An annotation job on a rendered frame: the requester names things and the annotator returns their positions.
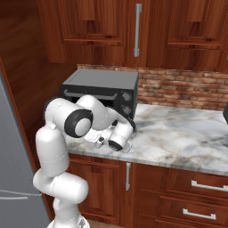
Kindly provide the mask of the black toaster oven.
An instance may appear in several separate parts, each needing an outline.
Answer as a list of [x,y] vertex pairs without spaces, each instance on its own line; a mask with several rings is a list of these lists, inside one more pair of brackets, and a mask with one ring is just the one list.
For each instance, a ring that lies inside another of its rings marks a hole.
[[[125,118],[134,119],[137,107],[137,90],[139,74],[133,71],[114,71],[99,69],[77,69],[60,87],[60,97],[71,102],[77,102],[80,97],[68,97],[64,95],[64,90],[77,94],[98,94],[114,95],[117,98],[114,101],[99,100],[105,106],[113,107]],[[122,94],[129,93],[132,99],[126,102]],[[125,114],[122,110],[128,106],[132,112]]]

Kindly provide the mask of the black appliance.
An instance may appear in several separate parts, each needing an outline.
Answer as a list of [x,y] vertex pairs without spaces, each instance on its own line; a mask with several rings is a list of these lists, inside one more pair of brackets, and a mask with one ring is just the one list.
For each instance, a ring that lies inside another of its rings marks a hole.
[[223,116],[224,116],[224,119],[228,125],[228,102],[226,103],[226,106],[224,108],[224,111],[223,111]]

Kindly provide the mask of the wooden wall cupboard door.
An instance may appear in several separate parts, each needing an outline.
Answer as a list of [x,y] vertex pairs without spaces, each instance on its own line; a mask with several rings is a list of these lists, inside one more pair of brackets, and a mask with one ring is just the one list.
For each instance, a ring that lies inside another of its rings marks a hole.
[[[134,57],[135,4],[142,4]],[[130,67],[228,72],[228,0],[128,0]]]
[[37,6],[49,61],[125,62],[127,0],[37,0]]

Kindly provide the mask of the wooden base cupboard door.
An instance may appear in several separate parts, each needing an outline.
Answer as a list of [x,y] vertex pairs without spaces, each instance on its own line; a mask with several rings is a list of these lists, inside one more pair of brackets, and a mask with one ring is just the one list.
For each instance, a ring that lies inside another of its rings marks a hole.
[[68,171],[87,180],[89,192],[79,205],[88,220],[132,228],[134,164],[130,168],[130,189],[126,191],[126,162],[71,154]]

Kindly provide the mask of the wooden drawer front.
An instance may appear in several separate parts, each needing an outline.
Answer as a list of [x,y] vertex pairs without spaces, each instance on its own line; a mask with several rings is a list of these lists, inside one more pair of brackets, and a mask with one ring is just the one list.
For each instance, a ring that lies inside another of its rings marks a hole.
[[226,176],[171,169],[169,171],[167,190],[172,193],[188,196],[198,200],[228,201],[228,192],[192,187],[191,180],[197,181],[200,184],[216,187],[228,185],[228,177]]
[[[159,199],[162,202],[161,215],[163,217],[183,220],[184,222],[209,224],[228,228],[228,208],[187,199],[170,197],[160,197]],[[209,216],[210,214],[216,214],[216,220],[183,215],[183,208],[187,208],[190,212],[202,215]]]

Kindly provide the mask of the grey fridge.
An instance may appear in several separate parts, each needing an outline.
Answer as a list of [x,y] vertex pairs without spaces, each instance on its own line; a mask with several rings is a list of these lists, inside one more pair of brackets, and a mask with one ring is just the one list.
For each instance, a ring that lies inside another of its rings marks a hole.
[[[41,193],[33,186],[33,176],[0,70],[0,190]],[[42,196],[24,200],[0,199],[0,228],[46,228],[49,223]]]

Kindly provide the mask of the clear wine glass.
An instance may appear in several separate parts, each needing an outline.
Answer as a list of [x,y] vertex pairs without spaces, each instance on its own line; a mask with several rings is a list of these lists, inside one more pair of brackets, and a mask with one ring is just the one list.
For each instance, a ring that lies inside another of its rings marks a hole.
[[127,142],[123,149],[123,152],[128,153],[132,149],[132,146],[133,146],[133,144],[131,144],[130,142]]

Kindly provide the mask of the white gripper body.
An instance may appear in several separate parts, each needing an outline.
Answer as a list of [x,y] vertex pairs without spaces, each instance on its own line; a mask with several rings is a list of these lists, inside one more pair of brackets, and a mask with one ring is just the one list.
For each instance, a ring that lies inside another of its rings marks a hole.
[[97,133],[97,132],[88,132],[85,135],[85,140],[90,142],[93,146],[95,146],[96,148],[101,148],[104,144],[104,137],[102,136],[101,133]]

